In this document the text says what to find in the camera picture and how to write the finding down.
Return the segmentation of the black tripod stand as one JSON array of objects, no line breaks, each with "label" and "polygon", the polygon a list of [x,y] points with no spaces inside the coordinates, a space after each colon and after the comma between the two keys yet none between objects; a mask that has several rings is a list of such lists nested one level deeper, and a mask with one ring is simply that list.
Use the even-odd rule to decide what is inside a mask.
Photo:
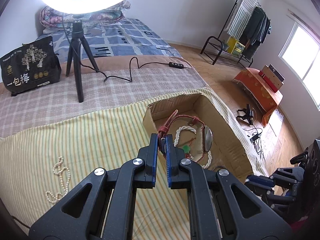
[{"label": "black tripod stand", "polygon": [[93,70],[96,73],[98,73],[99,67],[93,57],[89,44],[84,36],[82,21],[76,20],[72,24],[72,38],[69,43],[66,76],[69,76],[71,72],[71,63],[73,62],[76,92],[78,95],[78,101],[80,103],[84,101],[84,93],[82,88],[82,77],[81,77],[81,47],[84,48],[89,58],[89,61],[92,65]]}]

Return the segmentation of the folded floral quilt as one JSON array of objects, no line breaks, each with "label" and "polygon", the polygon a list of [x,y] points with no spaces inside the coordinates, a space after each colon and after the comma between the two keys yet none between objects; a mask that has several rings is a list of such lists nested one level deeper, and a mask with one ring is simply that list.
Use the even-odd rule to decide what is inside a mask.
[{"label": "folded floral quilt", "polygon": [[46,31],[43,33],[52,33],[63,28],[70,28],[75,21],[81,21],[82,26],[89,28],[97,25],[106,26],[116,24],[125,18],[125,10],[131,8],[131,3],[124,0],[112,7],[90,12],[86,14],[66,14],[46,6],[41,10],[40,23]]}]

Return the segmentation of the orange covered stool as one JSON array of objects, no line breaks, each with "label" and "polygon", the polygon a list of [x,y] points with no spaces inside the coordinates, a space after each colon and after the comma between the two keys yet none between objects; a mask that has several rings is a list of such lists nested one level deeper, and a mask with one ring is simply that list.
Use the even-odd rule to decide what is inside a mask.
[{"label": "orange covered stool", "polygon": [[243,85],[253,96],[263,113],[261,123],[266,127],[271,115],[280,105],[283,95],[279,90],[274,92],[259,73],[258,69],[244,68],[235,76],[233,82]]}]

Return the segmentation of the black clothes rack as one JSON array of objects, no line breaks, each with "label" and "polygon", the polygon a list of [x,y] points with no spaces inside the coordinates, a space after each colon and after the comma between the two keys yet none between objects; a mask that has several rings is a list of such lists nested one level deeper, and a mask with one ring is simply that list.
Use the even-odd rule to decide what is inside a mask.
[{"label": "black clothes rack", "polygon": [[[245,67],[249,68],[253,64],[253,58],[249,61],[246,58],[244,58],[243,55],[241,55],[240,57],[237,57],[227,53],[227,49],[228,49],[227,41],[230,38],[230,36],[224,31],[224,28],[231,16],[232,10],[234,9],[237,1],[238,0],[235,1],[219,34],[217,36],[209,36],[202,47],[201,54],[206,55],[212,61],[213,65],[216,64],[220,59],[231,60],[235,64],[239,64],[241,67],[244,67],[244,68]],[[259,2],[257,7],[261,7],[263,9],[263,7]]]}]

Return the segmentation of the brown plaid blanket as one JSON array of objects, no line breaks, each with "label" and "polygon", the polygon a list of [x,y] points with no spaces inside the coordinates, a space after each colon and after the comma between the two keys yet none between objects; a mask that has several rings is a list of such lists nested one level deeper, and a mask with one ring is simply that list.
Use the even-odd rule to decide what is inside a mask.
[{"label": "brown plaid blanket", "polygon": [[80,103],[73,75],[58,83],[11,96],[1,86],[1,137],[83,114],[129,105],[159,95],[202,88],[206,82],[180,57],[112,56],[98,59],[109,78],[84,68]]}]

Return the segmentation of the dark hanging clothes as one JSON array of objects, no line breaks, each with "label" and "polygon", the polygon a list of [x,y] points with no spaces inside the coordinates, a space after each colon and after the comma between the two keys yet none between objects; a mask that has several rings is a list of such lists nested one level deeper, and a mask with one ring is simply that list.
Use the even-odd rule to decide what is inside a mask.
[{"label": "dark hanging clothes", "polygon": [[240,36],[240,43],[245,46],[242,55],[251,60],[265,38],[271,33],[271,20],[261,7],[255,7],[244,32]]}]

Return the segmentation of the small black floor tripod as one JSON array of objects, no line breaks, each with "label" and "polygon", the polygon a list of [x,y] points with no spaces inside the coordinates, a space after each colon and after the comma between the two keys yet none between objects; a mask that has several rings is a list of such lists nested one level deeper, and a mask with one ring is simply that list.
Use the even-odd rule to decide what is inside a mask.
[{"label": "small black floor tripod", "polygon": [[247,121],[249,125],[253,125],[254,113],[249,104],[246,105],[246,108],[238,109],[237,114],[237,118]]}]

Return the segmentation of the red strap wrist watch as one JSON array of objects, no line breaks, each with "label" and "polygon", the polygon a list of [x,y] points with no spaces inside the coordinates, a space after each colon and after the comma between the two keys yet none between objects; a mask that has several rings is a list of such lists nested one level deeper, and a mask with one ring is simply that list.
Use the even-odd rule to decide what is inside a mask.
[{"label": "red strap wrist watch", "polygon": [[212,147],[212,141],[213,141],[213,134],[210,130],[210,128],[205,125],[205,123],[200,120],[197,116],[189,116],[189,115],[179,115],[178,110],[176,109],[171,116],[168,117],[164,125],[160,126],[158,129],[158,141],[161,142],[162,139],[164,139],[168,133],[170,126],[177,120],[184,119],[188,121],[188,124],[186,126],[181,126],[177,131],[175,135],[174,140],[174,146],[176,147],[178,145],[179,139],[180,139],[180,133],[182,131],[191,131],[196,135],[196,142],[195,142],[195,155],[199,156],[198,159],[195,161],[198,163],[201,159],[204,158],[205,154],[208,154],[208,164],[202,166],[203,168],[208,168],[212,161],[212,154],[211,154],[211,147]]}]

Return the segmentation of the yellow box on rack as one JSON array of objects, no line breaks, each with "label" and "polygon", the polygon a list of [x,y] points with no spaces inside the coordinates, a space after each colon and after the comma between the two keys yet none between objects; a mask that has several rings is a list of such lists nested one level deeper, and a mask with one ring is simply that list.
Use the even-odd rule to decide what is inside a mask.
[{"label": "yellow box on rack", "polygon": [[245,46],[233,37],[230,37],[228,39],[227,46],[227,53],[237,57],[240,57],[245,49]]}]

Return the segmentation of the blue patterned bed sheet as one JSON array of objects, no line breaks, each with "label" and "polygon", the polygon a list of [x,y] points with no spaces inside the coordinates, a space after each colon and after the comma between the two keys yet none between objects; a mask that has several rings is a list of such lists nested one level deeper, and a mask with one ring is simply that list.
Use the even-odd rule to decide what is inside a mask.
[{"label": "blue patterned bed sheet", "polygon": [[[84,36],[94,57],[125,55],[165,55],[181,57],[179,52],[157,35],[142,21],[135,18],[124,18],[115,24],[87,27],[82,22]],[[44,29],[37,40],[51,36],[53,48],[60,63],[67,62],[69,42],[72,38],[72,25],[65,23],[64,29]]]}]

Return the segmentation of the stacked boxes on stool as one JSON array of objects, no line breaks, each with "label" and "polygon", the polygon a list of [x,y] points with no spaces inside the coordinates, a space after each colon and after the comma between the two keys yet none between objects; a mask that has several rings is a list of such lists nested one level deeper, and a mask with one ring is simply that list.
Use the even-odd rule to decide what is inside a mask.
[{"label": "stacked boxes on stool", "polygon": [[263,69],[259,71],[259,75],[274,92],[277,92],[284,84],[285,78],[271,64],[269,66],[265,65]]}]

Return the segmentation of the window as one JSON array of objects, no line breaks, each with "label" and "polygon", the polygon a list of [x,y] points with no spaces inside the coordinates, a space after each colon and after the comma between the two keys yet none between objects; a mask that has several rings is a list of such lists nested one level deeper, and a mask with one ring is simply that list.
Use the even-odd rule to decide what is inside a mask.
[{"label": "window", "polygon": [[291,10],[292,30],[278,57],[294,72],[319,108],[319,35]]}]

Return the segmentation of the black snack bag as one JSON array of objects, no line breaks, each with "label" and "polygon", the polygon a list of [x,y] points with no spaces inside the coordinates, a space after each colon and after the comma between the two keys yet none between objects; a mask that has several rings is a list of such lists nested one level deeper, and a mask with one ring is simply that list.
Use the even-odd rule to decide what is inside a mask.
[{"label": "black snack bag", "polygon": [[4,87],[11,96],[57,83],[61,66],[53,49],[53,38],[47,36],[1,57]]}]

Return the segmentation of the yellow striped cloth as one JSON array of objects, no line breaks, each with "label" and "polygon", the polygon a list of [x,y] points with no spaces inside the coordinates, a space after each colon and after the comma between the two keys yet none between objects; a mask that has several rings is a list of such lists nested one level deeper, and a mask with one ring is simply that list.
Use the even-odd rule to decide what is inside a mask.
[{"label": "yellow striped cloth", "polygon": [[52,207],[47,192],[62,186],[53,167],[58,158],[69,170],[74,188],[97,167],[120,167],[150,141],[143,125],[148,104],[182,94],[209,96],[243,144],[252,174],[267,175],[233,113],[209,87],[160,95],[126,106],[95,111],[53,124],[26,129],[1,139],[1,200],[17,229],[28,233],[31,225]]}]

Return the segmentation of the striped hanging cloth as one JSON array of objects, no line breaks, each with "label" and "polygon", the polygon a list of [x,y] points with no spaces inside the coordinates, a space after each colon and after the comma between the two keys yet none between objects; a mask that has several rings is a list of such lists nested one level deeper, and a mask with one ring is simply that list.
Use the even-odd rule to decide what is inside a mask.
[{"label": "striped hanging cloth", "polygon": [[257,5],[258,0],[238,0],[224,31],[229,36],[239,40]]}]

